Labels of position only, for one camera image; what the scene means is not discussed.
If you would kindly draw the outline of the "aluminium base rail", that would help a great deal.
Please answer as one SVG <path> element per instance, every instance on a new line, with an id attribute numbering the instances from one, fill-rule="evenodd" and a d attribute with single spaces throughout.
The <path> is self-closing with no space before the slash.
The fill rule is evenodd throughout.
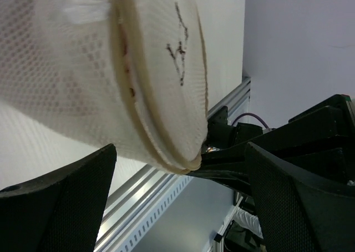
<path id="1" fill-rule="evenodd" d="M 143 166 L 123 185 L 112 185 L 95 251 L 132 251 L 192 181 L 186 170 L 163 158 Z"/>

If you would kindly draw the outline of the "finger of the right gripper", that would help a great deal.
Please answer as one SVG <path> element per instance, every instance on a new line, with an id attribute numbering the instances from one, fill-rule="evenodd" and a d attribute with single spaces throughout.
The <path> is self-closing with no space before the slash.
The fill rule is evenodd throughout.
<path id="1" fill-rule="evenodd" d="M 195 170 L 188 173 L 188 176 L 212 180 L 234 191 L 251 191 L 249 178 L 244 173 L 218 170 Z"/>

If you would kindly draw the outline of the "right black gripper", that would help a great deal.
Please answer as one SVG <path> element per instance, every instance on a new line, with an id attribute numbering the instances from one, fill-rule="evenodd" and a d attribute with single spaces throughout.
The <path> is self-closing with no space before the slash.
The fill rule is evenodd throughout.
<path id="1" fill-rule="evenodd" d="M 202 155 L 201 169 L 246 174 L 251 142 L 309 172 L 341 183 L 354 180 L 354 103 L 336 94 L 267 133 Z"/>

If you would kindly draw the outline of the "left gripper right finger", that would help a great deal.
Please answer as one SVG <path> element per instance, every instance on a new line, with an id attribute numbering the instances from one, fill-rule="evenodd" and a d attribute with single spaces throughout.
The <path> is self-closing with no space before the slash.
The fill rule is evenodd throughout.
<path id="1" fill-rule="evenodd" d="M 248 143 L 245 161 L 267 251 L 354 251 L 354 187 Z"/>

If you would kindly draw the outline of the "beige round mesh laundry bag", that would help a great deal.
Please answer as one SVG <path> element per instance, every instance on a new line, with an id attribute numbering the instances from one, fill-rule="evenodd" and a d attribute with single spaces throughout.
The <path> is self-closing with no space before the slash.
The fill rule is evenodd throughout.
<path id="1" fill-rule="evenodd" d="M 196 0 L 1 0 L 1 100 L 121 157 L 199 169 L 208 99 Z"/>

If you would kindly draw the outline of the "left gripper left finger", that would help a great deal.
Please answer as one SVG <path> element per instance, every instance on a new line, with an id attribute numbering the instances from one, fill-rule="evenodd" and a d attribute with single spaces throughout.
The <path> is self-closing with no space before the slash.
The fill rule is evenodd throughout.
<path id="1" fill-rule="evenodd" d="M 109 144 L 1 190 L 1 251 L 93 251 L 116 163 Z"/>

